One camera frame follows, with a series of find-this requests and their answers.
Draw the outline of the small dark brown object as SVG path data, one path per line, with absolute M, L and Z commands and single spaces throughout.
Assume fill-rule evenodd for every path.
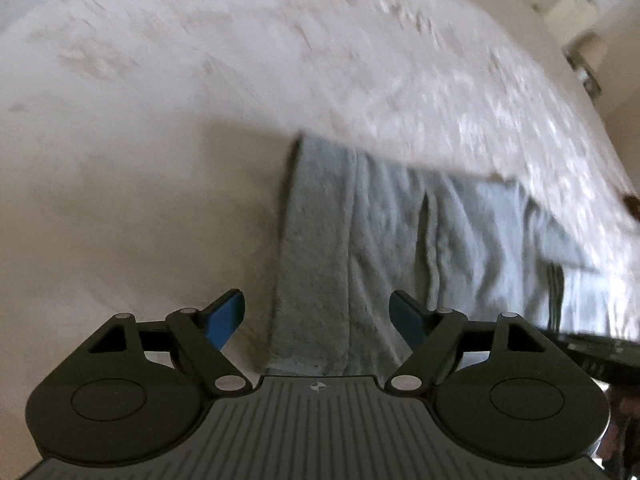
M 623 203 L 626 211 L 636 221 L 640 221 L 640 198 L 634 195 L 625 195 L 623 197 Z

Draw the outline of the white floral bedspread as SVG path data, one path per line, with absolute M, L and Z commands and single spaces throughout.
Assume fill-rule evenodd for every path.
M 603 122 L 520 0 L 1 0 L 1 474 L 32 388 L 115 313 L 239 288 L 267 356 L 299 133 L 517 180 L 606 278 L 576 332 L 639 335 L 639 226 Z

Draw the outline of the light grey sweatpants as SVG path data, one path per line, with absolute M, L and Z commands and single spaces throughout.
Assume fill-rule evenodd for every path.
M 424 313 L 493 321 L 509 311 L 555 332 L 614 332 L 614 281 L 518 181 L 302 136 L 280 234 L 272 374 L 390 376 L 410 354 L 390 322 L 398 290 Z

